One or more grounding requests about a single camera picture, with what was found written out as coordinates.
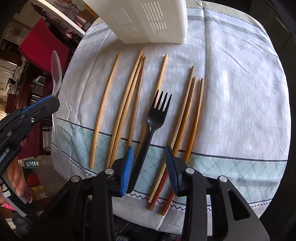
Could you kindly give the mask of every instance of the wooden chopstick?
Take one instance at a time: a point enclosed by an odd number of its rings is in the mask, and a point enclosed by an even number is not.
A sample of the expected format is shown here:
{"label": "wooden chopstick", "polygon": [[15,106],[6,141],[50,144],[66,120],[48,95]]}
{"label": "wooden chopstick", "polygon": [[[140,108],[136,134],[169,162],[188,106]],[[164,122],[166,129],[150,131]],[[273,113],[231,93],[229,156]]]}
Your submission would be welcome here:
{"label": "wooden chopstick", "polygon": [[118,115],[117,115],[116,124],[115,124],[115,127],[113,129],[113,134],[112,134],[112,138],[111,138],[111,142],[110,142],[110,146],[109,146],[109,151],[108,151],[108,155],[107,155],[107,159],[106,159],[106,168],[109,168],[109,165],[110,165],[110,160],[111,160],[111,156],[112,156],[112,152],[113,152],[113,147],[114,147],[114,142],[115,142],[117,130],[118,130],[119,123],[120,123],[120,120],[121,120],[121,116],[122,116],[122,113],[123,113],[123,109],[124,109],[124,106],[125,106],[125,103],[126,103],[126,99],[128,97],[128,93],[130,91],[130,88],[131,88],[131,85],[132,85],[132,82],[133,82],[137,67],[139,65],[140,58],[142,57],[143,49],[144,49],[144,46],[142,46],[142,48],[140,50],[139,56],[138,56],[138,58],[136,60],[136,63],[134,65],[134,67],[133,67],[130,79],[129,79],[128,84],[126,86],[126,90],[125,90],[125,93],[124,93],[124,96],[123,96],[123,99],[122,99],[122,103],[121,103],[121,106],[120,106],[120,109],[119,109],[119,112],[118,112]]}
{"label": "wooden chopstick", "polygon": [[[164,57],[164,60],[163,60],[163,66],[161,68],[161,72],[160,72],[160,75],[158,77],[158,81],[157,81],[157,85],[156,85],[156,89],[155,89],[155,93],[153,95],[153,98],[155,97],[155,95],[157,93],[157,90],[159,90],[159,92],[160,92],[160,87],[161,87],[161,84],[162,84],[162,81],[163,81],[163,75],[164,75],[164,72],[165,72],[165,67],[166,67],[167,61],[168,61],[168,55],[166,54],[165,57]],[[146,127],[146,124],[145,124],[145,127],[143,128],[142,135],[141,135],[141,138],[140,138],[140,144],[139,144],[139,147],[138,147],[138,152],[137,152],[137,155],[135,155],[134,160],[137,159],[137,156],[138,156],[138,154],[140,152],[142,143],[144,141],[144,138],[146,137],[146,130],[147,130],[147,127]]]}
{"label": "wooden chopstick", "polygon": [[143,58],[141,57],[138,68],[137,68],[137,71],[136,71],[136,74],[134,76],[134,79],[133,79],[133,82],[132,82],[132,85],[131,85],[131,88],[130,88],[130,91],[128,93],[126,104],[125,104],[124,109],[123,109],[123,113],[122,113],[122,116],[121,116],[121,120],[120,120],[120,123],[119,123],[119,127],[118,127],[118,130],[117,130],[117,134],[116,134],[116,138],[115,138],[115,142],[114,142],[114,147],[113,147],[113,151],[112,151],[112,155],[111,155],[109,168],[112,167],[113,162],[115,161],[116,156],[117,156],[118,146],[119,146],[119,142],[120,142],[120,139],[121,139],[124,123],[125,123],[125,120],[126,120],[126,116],[127,116],[127,113],[128,113],[129,106],[131,104],[131,99],[133,97],[133,92],[135,90],[135,86],[136,86],[136,83],[137,83],[137,80],[138,80],[138,77],[139,77],[139,73],[140,73],[140,70],[142,68],[142,63],[143,63]]}
{"label": "wooden chopstick", "polygon": [[114,63],[113,69],[112,69],[112,71],[110,73],[110,76],[109,76],[109,79],[108,79],[108,82],[107,82],[107,86],[106,86],[105,92],[103,94],[103,98],[102,98],[101,106],[100,106],[100,109],[99,109],[99,113],[98,113],[98,116],[97,116],[97,119],[96,119],[96,125],[95,125],[95,128],[94,128],[94,135],[93,135],[93,140],[92,140],[92,144],[91,144],[91,154],[90,154],[90,158],[89,158],[89,168],[90,169],[94,168],[94,159],[95,159],[95,156],[96,156],[96,145],[98,143],[98,136],[99,136],[100,126],[101,126],[102,116],[103,116],[104,108],[105,108],[105,105],[106,105],[107,97],[108,97],[108,94],[109,94],[110,86],[111,86],[114,74],[116,72],[120,56],[121,56],[121,52],[119,52],[119,54],[117,55],[117,59],[116,59],[116,61]]}
{"label": "wooden chopstick", "polygon": [[[178,119],[178,122],[177,122],[177,125],[176,125],[176,129],[175,129],[175,132],[174,132],[171,144],[170,144],[171,148],[174,147],[174,144],[175,144],[178,132],[179,132],[179,128],[180,128],[180,125],[181,125],[182,117],[183,117],[183,114],[184,114],[184,110],[185,110],[185,107],[186,107],[186,102],[187,102],[187,99],[188,99],[188,95],[189,95],[189,91],[190,91],[190,87],[191,87],[191,83],[192,83],[192,79],[193,79],[193,73],[194,73],[194,66],[192,66],[192,69],[191,69],[191,74],[190,74],[190,78],[189,78],[185,98],[184,98],[184,101],[183,101],[182,109],[180,111],[180,115],[179,115],[179,119]],[[163,162],[164,162],[163,166],[162,166],[160,172],[158,173],[157,180],[156,180],[156,182],[155,182],[155,184],[153,186],[152,193],[150,194],[148,202],[152,201],[152,199],[153,199],[153,197],[154,197],[154,195],[156,193],[156,190],[157,190],[157,188],[159,186],[159,183],[161,181],[161,178],[162,178],[162,176],[163,176],[163,174],[165,172],[166,164],[165,164],[164,160],[163,160]]]}
{"label": "wooden chopstick", "polygon": [[[184,134],[184,131],[185,131],[185,127],[186,127],[186,123],[187,123],[187,120],[188,120],[188,116],[189,116],[189,112],[190,112],[190,108],[191,108],[191,103],[192,103],[192,98],[193,98],[193,94],[194,94],[194,89],[195,89],[195,83],[196,83],[196,76],[194,77],[194,80],[193,80],[193,83],[192,83],[192,86],[190,88],[190,93],[189,93],[189,96],[188,96],[188,100],[186,102],[186,108],[184,110],[184,114],[183,114],[183,117],[182,117],[182,121],[181,121],[181,125],[180,125],[180,129],[179,129],[179,132],[178,132],[178,135],[177,135],[177,139],[176,139],[176,142],[174,144],[174,148],[173,148],[173,155],[176,156],[178,151],[179,151],[179,146],[181,144],[181,140],[182,140],[182,137],[183,137],[183,134]],[[151,201],[151,204],[150,204],[150,207],[149,207],[149,210],[153,210],[162,190],[163,190],[163,187],[165,186],[165,183],[166,183],[166,180],[168,179],[168,172],[165,171],[162,178],[161,178],[161,181],[160,181],[160,184],[156,190],[156,193]]]}
{"label": "wooden chopstick", "polygon": [[[188,143],[185,155],[184,155],[184,161],[185,161],[186,164],[189,161],[190,154],[191,154],[193,144],[194,144],[194,141],[195,141],[195,135],[196,135],[197,125],[198,125],[198,120],[199,120],[199,117],[200,117],[200,108],[201,108],[201,103],[202,103],[202,92],[203,92],[203,78],[200,81],[200,92],[199,92],[199,97],[198,97],[197,110],[196,110],[193,126],[192,126],[192,129],[191,129],[191,137],[189,139],[189,143]],[[171,205],[174,198],[175,198],[175,193],[172,192],[170,194],[169,199],[166,202],[166,205],[165,205],[163,211],[161,212],[162,216],[166,215],[166,213],[167,213],[167,211],[168,211],[168,209],[169,209],[169,207],[170,207],[170,205]]]}
{"label": "wooden chopstick", "polygon": [[128,143],[127,143],[128,146],[131,146],[132,141],[133,141],[133,132],[135,129],[135,123],[136,123],[138,105],[139,105],[139,100],[140,100],[141,85],[142,85],[142,79],[143,79],[143,75],[144,75],[145,63],[146,63],[146,56],[144,56],[144,58],[143,58],[143,64],[142,64],[142,68],[141,68],[141,72],[140,72],[140,80],[138,83],[138,90],[137,90],[137,94],[135,97],[135,103],[133,105],[133,113],[131,116],[131,125],[130,125],[130,129],[129,129],[129,134],[128,134]]}

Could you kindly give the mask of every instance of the fork handle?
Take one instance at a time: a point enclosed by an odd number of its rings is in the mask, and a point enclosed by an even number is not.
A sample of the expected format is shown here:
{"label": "fork handle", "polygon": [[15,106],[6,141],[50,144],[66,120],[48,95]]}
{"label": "fork handle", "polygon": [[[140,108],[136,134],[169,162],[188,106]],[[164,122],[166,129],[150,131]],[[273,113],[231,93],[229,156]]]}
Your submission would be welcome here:
{"label": "fork handle", "polygon": [[136,183],[137,183],[138,177],[140,175],[143,163],[145,161],[154,131],[155,130],[149,131],[143,141],[142,147],[141,147],[140,152],[137,156],[137,160],[135,162],[135,165],[134,165],[132,173],[131,173],[131,177],[130,177],[129,184],[128,184],[128,190],[126,193],[131,193],[136,186]]}

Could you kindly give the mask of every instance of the bolt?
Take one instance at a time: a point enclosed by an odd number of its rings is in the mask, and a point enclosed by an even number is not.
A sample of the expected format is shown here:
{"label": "bolt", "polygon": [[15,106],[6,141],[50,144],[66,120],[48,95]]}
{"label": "bolt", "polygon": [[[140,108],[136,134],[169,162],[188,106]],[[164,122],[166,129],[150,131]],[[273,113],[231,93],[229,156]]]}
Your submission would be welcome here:
{"label": "bolt", "polygon": [[79,181],[79,176],[73,176],[72,178],[71,178],[71,181],[72,182],[74,182],[74,183],[76,183],[76,182],[78,182]]}
{"label": "bolt", "polygon": [[105,173],[108,174],[108,175],[111,175],[114,173],[114,170],[112,168],[108,168],[105,170]]}
{"label": "bolt", "polygon": [[193,174],[193,173],[194,173],[194,169],[191,168],[191,167],[188,167],[188,168],[186,169],[186,172],[187,172],[188,174]]}
{"label": "bolt", "polygon": [[225,176],[220,176],[219,177],[219,180],[221,181],[221,182],[223,182],[223,183],[225,183],[225,182],[227,182],[227,177],[225,177]]}

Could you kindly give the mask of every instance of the tablecloth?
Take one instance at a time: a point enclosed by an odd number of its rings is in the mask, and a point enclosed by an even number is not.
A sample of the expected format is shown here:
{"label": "tablecloth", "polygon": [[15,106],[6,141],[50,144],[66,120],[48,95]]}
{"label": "tablecloth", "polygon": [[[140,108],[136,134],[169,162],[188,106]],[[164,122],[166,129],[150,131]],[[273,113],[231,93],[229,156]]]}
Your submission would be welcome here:
{"label": "tablecloth", "polygon": [[[168,64],[161,89],[172,93],[163,127],[151,142],[135,190],[113,198],[113,213],[128,221],[160,231],[182,232],[186,198],[176,197],[166,214],[171,189],[167,182],[153,211],[147,198],[162,166],[164,146],[171,141],[185,95],[191,66],[204,78],[204,96],[189,166],[205,176],[227,176],[260,216],[272,200],[285,170],[291,117],[286,77],[272,43],[259,22],[237,10],[204,1],[187,1],[188,34],[184,44],[145,43],[147,56],[133,136],[137,150],[155,93],[165,54]],[[65,74],[57,112],[63,160],[52,136],[55,169],[65,178],[95,176],[105,159],[117,112],[131,69],[142,44],[125,45],[103,22],[89,28]],[[110,71],[122,52],[100,127],[95,168],[89,169],[94,125]],[[185,130],[178,156],[182,157],[197,105]],[[117,158],[124,155],[131,110]],[[211,205],[208,199],[208,234]]]}

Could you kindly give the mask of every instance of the fork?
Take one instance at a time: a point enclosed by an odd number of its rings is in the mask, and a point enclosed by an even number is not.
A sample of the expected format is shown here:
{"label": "fork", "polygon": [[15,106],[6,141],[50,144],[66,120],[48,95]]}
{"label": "fork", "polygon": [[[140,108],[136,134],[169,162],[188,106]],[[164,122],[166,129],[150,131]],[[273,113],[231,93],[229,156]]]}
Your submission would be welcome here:
{"label": "fork", "polygon": [[135,185],[136,185],[136,182],[137,182],[138,177],[140,175],[140,172],[141,172],[144,160],[146,158],[153,134],[157,129],[162,127],[162,125],[165,122],[165,118],[166,118],[166,115],[168,112],[168,108],[170,105],[170,100],[172,98],[172,94],[170,95],[166,106],[165,106],[165,101],[167,99],[168,93],[165,94],[165,97],[163,99],[161,107],[159,108],[161,99],[163,97],[163,91],[161,91],[157,105],[154,108],[155,103],[156,103],[156,99],[158,96],[158,92],[159,92],[159,90],[157,90],[157,92],[156,92],[153,104],[152,104],[150,111],[148,113],[148,116],[147,116],[147,124],[148,124],[149,130],[146,134],[146,137],[143,141],[142,147],[141,147],[138,157],[136,159],[136,162],[135,162],[135,165],[134,165],[134,168],[131,173],[130,180],[129,180],[128,190],[126,193],[131,193],[133,191],[133,189],[135,188]]}

